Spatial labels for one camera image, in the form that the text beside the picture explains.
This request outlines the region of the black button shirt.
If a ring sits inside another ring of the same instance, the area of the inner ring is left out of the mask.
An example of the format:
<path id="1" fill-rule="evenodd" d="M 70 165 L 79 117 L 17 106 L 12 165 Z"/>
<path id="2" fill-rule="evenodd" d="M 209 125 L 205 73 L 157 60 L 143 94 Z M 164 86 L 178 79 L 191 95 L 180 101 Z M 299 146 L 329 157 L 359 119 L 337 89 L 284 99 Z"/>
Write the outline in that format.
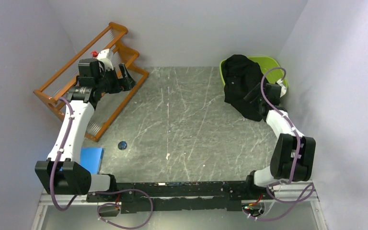
<path id="1" fill-rule="evenodd" d="M 224 102 L 232 105 L 244 118 L 261 121 L 259 100 L 263 73 L 260 65 L 244 55 L 235 54 L 222 63 L 221 72 L 225 81 Z"/>

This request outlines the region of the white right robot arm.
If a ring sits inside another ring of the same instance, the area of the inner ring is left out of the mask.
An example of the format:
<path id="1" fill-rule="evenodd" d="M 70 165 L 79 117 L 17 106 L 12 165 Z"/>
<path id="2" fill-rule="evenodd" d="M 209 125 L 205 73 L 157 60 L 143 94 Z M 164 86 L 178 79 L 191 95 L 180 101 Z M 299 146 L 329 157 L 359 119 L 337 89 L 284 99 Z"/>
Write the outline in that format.
<path id="1" fill-rule="evenodd" d="M 244 186 L 244 192 L 251 199 L 263 192 L 263 187 L 278 183 L 307 181 L 311 177 L 316 141 L 305 136 L 290 123 L 288 113 L 280 104 L 280 98 L 287 89 L 284 84 L 264 83 L 256 86 L 244 97 L 249 103 L 258 105 L 258 112 L 271 127 L 277 143 L 269 166 L 253 172 L 253 181 Z"/>

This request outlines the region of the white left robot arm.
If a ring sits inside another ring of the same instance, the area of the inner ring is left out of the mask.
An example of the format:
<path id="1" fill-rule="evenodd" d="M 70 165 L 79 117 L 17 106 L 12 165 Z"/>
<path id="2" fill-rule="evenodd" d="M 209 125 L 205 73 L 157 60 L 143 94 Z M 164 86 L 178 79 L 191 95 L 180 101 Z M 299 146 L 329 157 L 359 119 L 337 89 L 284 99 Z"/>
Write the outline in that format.
<path id="1" fill-rule="evenodd" d="M 135 85 L 124 63 L 116 68 L 108 59 L 87 58 L 78 62 L 77 86 L 59 99 L 66 112 L 58 138 L 45 161 L 38 161 L 35 173 L 50 195 L 97 193 L 112 201 L 118 195 L 110 174 L 92 174 L 81 166 L 81 148 L 88 124 L 103 94 L 129 91 Z"/>

